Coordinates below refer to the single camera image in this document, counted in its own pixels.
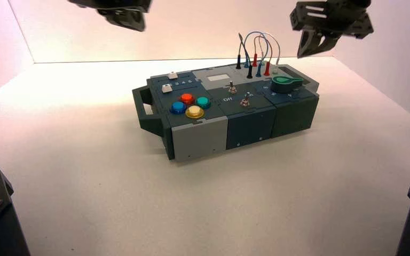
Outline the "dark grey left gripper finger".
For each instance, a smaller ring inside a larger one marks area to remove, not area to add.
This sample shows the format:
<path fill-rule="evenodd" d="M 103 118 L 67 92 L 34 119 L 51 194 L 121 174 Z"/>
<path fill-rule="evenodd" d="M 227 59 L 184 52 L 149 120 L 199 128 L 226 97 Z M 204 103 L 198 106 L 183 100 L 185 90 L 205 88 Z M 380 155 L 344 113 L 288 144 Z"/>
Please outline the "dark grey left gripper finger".
<path fill-rule="evenodd" d="M 145 30 L 144 15 L 138 10 L 124 9 L 120 14 L 120 22 L 123 27 L 136 30 Z"/>
<path fill-rule="evenodd" d="M 97 13 L 115 26 L 126 27 L 126 25 L 124 24 L 126 13 L 122 12 L 121 10 L 97 9 Z"/>

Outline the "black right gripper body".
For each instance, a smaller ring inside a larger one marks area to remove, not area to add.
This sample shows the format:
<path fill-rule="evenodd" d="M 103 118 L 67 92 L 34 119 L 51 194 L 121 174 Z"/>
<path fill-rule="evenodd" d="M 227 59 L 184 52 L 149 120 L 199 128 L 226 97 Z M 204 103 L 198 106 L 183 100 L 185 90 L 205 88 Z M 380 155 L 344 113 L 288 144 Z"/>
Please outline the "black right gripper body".
<path fill-rule="evenodd" d="M 367 13 L 371 1 L 299 1 L 290 13 L 293 30 L 363 39 L 374 32 Z"/>

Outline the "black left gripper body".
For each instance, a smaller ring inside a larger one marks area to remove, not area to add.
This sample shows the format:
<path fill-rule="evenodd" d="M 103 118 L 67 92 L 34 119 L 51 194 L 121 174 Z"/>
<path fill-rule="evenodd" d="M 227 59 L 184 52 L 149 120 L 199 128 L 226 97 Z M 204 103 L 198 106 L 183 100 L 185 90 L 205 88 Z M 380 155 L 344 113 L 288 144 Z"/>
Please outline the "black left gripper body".
<path fill-rule="evenodd" d="M 147 13 L 151 0 L 69 0 L 69 2 L 81 7 L 89 7 L 96 10 L 136 10 Z"/>

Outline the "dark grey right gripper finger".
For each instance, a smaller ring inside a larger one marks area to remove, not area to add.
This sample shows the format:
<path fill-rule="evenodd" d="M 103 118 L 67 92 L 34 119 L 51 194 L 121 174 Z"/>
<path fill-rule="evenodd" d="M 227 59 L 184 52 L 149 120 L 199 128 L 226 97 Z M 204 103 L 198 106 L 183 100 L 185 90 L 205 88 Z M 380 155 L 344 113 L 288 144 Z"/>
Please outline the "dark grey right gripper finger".
<path fill-rule="evenodd" d="M 305 58 L 319 53 L 320 33 L 315 30 L 303 30 L 299 43 L 297 57 Z"/>
<path fill-rule="evenodd" d="M 341 35 L 326 35 L 320 34 L 319 53 L 331 50 L 340 39 Z"/>

